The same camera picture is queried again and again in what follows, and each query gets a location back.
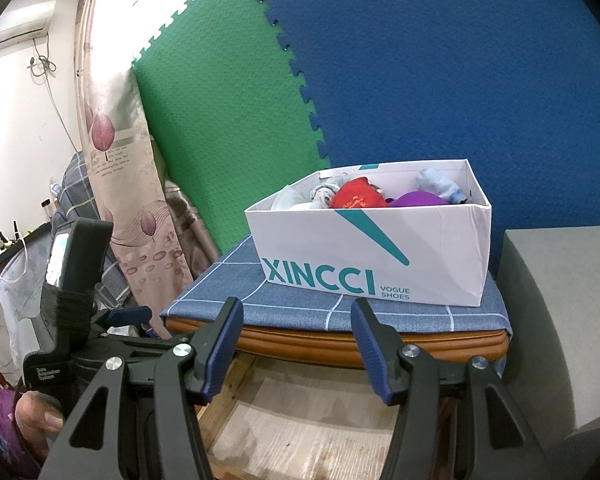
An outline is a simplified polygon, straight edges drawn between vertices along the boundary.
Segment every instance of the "folded clothing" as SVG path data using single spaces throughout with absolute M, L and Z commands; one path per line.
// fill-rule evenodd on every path
M 361 207 L 387 207 L 386 201 L 369 184 L 366 176 L 360 176 L 342 186 L 331 200 L 332 209 L 354 209 Z
M 449 177 L 444 176 L 438 170 L 425 166 L 416 175 L 418 190 L 428 191 L 444 199 L 448 204 L 463 204 L 466 195 Z
M 448 205 L 448 202 L 428 191 L 411 191 L 389 203 L 389 207 L 416 207 L 424 205 Z

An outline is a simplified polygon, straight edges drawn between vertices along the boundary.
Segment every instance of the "human hand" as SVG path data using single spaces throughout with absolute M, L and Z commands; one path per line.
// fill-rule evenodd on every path
M 29 449 L 38 458 L 45 459 L 49 453 L 45 432 L 60 433 L 64 424 L 61 413 L 35 392 L 26 392 L 16 403 L 15 418 Z

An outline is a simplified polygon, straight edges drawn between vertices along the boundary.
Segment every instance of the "teal stripe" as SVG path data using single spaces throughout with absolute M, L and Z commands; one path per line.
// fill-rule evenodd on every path
M 382 232 L 382 229 L 379 228 L 362 209 L 334 209 L 334 211 L 342 216 L 347 222 L 360 229 L 401 264 L 405 266 L 409 265 L 409 261 L 407 257 L 402 254 L 402 251 L 396 247 L 391 239 Z

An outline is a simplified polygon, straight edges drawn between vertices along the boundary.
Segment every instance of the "white cable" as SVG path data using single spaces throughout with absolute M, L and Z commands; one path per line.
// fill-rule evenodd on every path
M 24 241 L 22 233 L 20 231 L 16 231 L 16 234 L 20 236 L 20 240 L 22 240 L 22 247 L 24 248 L 24 269 L 20 273 L 20 276 L 18 276 L 15 280 L 8 280 L 0 274 L 0 280 L 3 280 L 5 283 L 10 283 L 11 285 L 13 285 L 13 283 L 18 283 L 27 272 L 27 269 L 29 269 L 29 254 L 27 253 L 27 245 Z
M 64 121 L 62 120 L 62 115 L 60 114 L 60 110 L 58 110 L 58 106 L 56 106 L 56 100 L 54 99 L 54 95 L 51 91 L 51 85 L 49 84 L 49 72 L 56 71 L 56 64 L 53 61 L 49 60 L 49 34 L 48 33 L 46 34 L 46 56 L 40 55 L 35 38 L 33 38 L 33 47 L 36 50 L 36 54 L 38 56 L 38 63 L 42 65 L 42 73 L 36 74 L 33 71 L 34 58 L 31 58 L 31 62 L 29 65 L 29 70 L 31 70 L 31 75 L 33 77 L 44 77 L 45 83 L 46 83 L 46 90 L 49 92 L 49 98 L 51 99 L 51 105 L 53 106 L 53 108 L 56 112 L 56 115 L 58 116 L 58 119 L 60 119 L 60 123 L 62 124 L 62 127 L 64 128 L 64 132 L 66 133 L 66 136 L 69 139 L 71 146 L 74 148 L 74 152 L 78 153 L 78 148 L 75 147 L 74 140 L 71 138 L 71 135 L 69 135 L 69 130 L 67 129 L 67 127 L 64 124 Z

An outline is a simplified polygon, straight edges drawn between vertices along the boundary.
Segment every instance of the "light blue sock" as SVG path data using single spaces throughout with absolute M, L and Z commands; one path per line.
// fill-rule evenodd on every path
M 420 191 L 429 191 L 450 204 L 463 204 L 466 195 L 453 180 L 444 176 L 430 166 L 425 166 L 416 175 L 416 182 Z

